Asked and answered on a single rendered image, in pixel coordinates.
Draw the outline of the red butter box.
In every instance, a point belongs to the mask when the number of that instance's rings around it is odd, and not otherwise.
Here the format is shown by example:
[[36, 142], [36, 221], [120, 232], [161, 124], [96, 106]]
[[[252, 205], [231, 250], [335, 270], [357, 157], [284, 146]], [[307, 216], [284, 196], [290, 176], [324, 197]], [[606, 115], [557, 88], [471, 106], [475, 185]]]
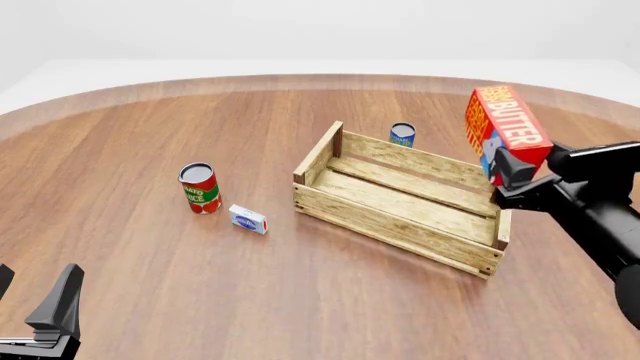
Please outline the red butter box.
[[491, 185], [498, 147], [504, 146], [539, 170], [553, 146], [529, 107], [506, 85], [473, 89], [465, 112], [465, 131]]

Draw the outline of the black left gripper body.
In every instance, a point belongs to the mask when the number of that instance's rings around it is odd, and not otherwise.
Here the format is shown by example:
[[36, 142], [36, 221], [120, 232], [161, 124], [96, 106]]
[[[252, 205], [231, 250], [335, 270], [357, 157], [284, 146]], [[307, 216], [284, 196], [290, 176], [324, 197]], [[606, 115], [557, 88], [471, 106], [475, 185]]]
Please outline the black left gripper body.
[[0, 360], [74, 360], [81, 342], [71, 335], [51, 335], [49, 340], [0, 338]]

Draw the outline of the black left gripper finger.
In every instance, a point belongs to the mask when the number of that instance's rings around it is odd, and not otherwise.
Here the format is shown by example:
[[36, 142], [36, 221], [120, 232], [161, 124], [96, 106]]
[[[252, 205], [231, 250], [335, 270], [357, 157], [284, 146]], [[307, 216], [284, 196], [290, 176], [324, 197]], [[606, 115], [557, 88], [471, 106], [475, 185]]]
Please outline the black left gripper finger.
[[80, 338], [79, 302], [84, 270], [69, 264], [40, 305], [26, 318], [34, 338]]
[[14, 276], [15, 272], [12, 269], [5, 264], [0, 264], [0, 300], [10, 287]]

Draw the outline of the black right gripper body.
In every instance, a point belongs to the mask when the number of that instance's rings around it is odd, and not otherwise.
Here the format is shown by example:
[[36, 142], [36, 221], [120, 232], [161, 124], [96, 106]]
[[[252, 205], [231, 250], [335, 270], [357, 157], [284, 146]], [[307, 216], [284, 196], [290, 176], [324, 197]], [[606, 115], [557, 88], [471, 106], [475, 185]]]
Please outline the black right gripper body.
[[585, 206], [609, 201], [629, 206], [634, 177], [640, 173], [640, 141], [627, 141], [580, 149], [577, 171], [551, 171], [541, 179], [513, 190], [496, 187], [493, 201], [501, 209], [548, 212], [559, 206], [559, 194], [569, 203]]

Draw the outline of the small white blue box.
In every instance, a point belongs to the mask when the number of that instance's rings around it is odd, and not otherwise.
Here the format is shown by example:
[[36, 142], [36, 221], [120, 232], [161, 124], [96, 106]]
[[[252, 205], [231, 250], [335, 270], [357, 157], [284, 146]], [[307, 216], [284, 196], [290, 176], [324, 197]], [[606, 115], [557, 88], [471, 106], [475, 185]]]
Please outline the small white blue box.
[[233, 204], [229, 207], [231, 222], [246, 230], [264, 235], [268, 231], [268, 221], [265, 215], [253, 212]]

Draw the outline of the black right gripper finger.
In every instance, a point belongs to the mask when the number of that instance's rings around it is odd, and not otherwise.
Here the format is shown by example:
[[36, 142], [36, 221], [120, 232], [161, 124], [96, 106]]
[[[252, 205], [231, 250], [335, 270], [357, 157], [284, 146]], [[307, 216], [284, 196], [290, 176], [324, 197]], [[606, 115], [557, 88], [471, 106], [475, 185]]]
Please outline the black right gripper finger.
[[580, 149], [574, 149], [554, 142], [546, 158], [547, 165], [551, 171], [577, 171], [580, 166], [580, 161], [575, 159], [575, 155], [578, 155], [580, 152]]
[[521, 161], [504, 146], [496, 149], [493, 158], [493, 184], [513, 190], [527, 185], [537, 172], [535, 164]]

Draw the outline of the blue soup can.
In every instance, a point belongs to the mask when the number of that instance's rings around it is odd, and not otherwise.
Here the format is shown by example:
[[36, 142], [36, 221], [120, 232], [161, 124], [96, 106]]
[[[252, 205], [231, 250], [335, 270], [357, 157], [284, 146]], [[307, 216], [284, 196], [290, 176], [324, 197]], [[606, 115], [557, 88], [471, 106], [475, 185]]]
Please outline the blue soup can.
[[389, 142], [412, 148], [416, 136], [416, 128], [406, 122], [397, 122], [390, 129]]

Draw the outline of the red tomato sauce can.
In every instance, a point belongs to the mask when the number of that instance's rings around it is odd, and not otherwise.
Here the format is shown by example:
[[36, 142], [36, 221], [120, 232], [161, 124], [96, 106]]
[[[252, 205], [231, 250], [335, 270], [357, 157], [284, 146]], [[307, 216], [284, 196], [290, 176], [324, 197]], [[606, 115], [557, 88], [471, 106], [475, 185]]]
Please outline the red tomato sauce can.
[[220, 188], [210, 164], [205, 162], [187, 164], [180, 170], [178, 181], [194, 213], [212, 214], [222, 205]]

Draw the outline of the wooden slat tray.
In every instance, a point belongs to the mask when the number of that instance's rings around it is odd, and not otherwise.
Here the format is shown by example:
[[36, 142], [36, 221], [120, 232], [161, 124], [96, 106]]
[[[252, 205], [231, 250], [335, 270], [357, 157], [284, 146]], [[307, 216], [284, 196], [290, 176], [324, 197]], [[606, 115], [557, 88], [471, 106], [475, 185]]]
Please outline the wooden slat tray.
[[293, 173], [297, 212], [480, 278], [509, 245], [511, 213], [480, 167], [344, 131], [334, 122]]

